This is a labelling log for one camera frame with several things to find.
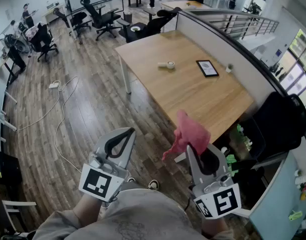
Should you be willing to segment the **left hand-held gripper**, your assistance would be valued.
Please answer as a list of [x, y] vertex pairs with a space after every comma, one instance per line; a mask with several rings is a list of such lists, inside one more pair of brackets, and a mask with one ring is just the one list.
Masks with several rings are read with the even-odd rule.
[[78, 189], [103, 202], [112, 202], [129, 176], [126, 167], [135, 143], [132, 127], [113, 130], [101, 136], [96, 150], [84, 164]]

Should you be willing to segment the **pink wiping cloth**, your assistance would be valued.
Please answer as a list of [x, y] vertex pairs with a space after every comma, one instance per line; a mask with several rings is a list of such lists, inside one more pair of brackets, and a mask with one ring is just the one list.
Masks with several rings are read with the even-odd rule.
[[180, 109], [177, 111], [178, 126], [175, 129], [175, 140], [171, 148], [162, 155], [164, 161], [167, 155], [183, 153], [187, 145], [191, 145], [200, 156], [208, 147], [211, 139], [211, 133], [206, 130], [200, 123], [193, 120], [187, 113]]

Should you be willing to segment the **person's left forearm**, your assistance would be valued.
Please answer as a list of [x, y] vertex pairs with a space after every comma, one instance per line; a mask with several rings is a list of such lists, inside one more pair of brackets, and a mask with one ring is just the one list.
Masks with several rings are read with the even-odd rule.
[[82, 227], [86, 227], [98, 220], [102, 201], [89, 194], [84, 194], [81, 200], [73, 208], [73, 212], [78, 218]]

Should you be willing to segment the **person's right forearm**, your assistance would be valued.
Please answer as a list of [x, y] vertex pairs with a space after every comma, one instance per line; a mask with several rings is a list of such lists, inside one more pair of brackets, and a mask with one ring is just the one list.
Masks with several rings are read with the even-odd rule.
[[228, 230], [229, 227], [223, 217], [217, 219], [203, 218], [201, 221], [201, 234], [208, 239]]

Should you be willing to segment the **person's right shoe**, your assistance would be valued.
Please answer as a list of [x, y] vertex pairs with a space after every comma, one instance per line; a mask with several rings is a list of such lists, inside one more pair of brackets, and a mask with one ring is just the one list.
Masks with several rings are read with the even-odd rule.
[[160, 186], [159, 186], [159, 182], [156, 179], [153, 179], [150, 181], [150, 183], [148, 184], [147, 187], [149, 190], [154, 190], [154, 191], [158, 191]]

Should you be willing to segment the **person's grey shirt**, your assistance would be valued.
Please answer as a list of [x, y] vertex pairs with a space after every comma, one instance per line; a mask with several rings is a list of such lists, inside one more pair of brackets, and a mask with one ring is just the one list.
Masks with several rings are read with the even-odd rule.
[[196, 231], [180, 205], [163, 193], [134, 188], [95, 223], [82, 227], [72, 210], [55, 211], [39, 226], [33, 240], [235, 240], [231, 229], [211, 239]]

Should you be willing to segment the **light blue partition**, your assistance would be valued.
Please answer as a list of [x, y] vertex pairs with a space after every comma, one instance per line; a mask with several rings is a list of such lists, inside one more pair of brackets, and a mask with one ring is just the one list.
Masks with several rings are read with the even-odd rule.
[[249, 220], [263, 240], [291, 240], [306, 216], [306, 200], [295, 185], [297, 161], [289, 153], [280, 164]]

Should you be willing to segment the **black box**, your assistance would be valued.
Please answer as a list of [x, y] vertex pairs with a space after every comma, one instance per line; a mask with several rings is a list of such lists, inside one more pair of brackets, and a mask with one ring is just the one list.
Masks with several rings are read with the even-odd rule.
[[16, 186], [22, 181], [19, 160], [0, 151], [0, 185]]

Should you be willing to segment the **black office chair with plate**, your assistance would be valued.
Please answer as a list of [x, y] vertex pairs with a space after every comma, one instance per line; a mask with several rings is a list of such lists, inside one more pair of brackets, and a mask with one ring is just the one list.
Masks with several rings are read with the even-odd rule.
[[[179, 7], [172, 10], [161, 9], [156, 13], [157, 18], [152, 18], [155, 13], [145, 10], [145, 12], [149, 14], [149, 21], [147, 24], [142, 22], [131, 24], [123, 19], [118, 19], [116, 22], [122, 25], [122, 29], [118, 33], [125, 38], [127, 43], [160, 34], [162, 28], [181, 11], [182, 9]], [[131, 27], [133, 26], [138, 26], [141, 30], [133, 32], [131, 31]]]

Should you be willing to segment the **black chair with clothes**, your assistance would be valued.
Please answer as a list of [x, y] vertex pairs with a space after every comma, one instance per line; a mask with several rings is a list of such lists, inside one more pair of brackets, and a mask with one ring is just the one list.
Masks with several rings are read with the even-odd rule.
[[47, 61], [47, 55], [51, 51], [55, 51], [59, 54], [59, 49], [54, 42], [53, 35], [48, 29], [48, 25], [43, 22], [39, 22], [33, 27], [26, 29], [24, 37], [30, 43], [33, 51], [39, 54], [36, 59], [37, 62], [39, 62], [41, 58]]

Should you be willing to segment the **white cabinet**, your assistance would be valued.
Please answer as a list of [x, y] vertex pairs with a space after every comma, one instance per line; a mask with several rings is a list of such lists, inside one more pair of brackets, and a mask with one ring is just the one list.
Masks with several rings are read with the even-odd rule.
[[54, 7], [48, 9], [46, 13], [42, 15], [42, 20], [47, 25], [50, 24], [52, 21], [56, 20], [58, 18], [57, 15], [54, 14], [54, 10], [58, 9], [58, 11], [62, 14], [65, 13], [65, 5], [63, 3], [60, 3], [58, 5], [55, 5]]

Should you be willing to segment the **metal railing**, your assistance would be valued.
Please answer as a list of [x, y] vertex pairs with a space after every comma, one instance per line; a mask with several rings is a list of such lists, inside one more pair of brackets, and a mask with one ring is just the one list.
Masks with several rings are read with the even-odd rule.
[[235, 40], [243, 40], [248, 36], [273, 34], [280, 24], [273, 19], [232, 10], [199, 9], [192, 10], [191, 13]]

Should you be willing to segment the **black picture frame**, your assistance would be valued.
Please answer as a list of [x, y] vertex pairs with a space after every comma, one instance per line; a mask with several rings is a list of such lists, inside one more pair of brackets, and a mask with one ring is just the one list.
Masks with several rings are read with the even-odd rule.
[[219, 76], [219, 73], [217, 72], [210, 60], [197, 60], [196, 63], [205, 78]]

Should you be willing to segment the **white frame chair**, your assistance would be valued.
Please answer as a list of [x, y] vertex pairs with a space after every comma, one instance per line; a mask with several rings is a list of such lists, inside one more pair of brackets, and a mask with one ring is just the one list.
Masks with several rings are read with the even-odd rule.
[[34, 201], [2, 200], [1, 203], [2, 203], [4, 213], [6, 214], [7, 220], [14, 231], [16, 231], [16, 227], [10, 217], [10, 213], [20, 213], [20, 211], [15, 207], [34, 207], [37, 205], [37, 203]]

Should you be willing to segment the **glass window wall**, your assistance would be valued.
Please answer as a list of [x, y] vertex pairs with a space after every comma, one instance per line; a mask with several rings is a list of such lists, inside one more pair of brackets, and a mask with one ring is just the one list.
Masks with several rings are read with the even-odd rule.
[[302, 29], [269, 71], [288, 95], [296, 94], [306, 106], [306, 34]]

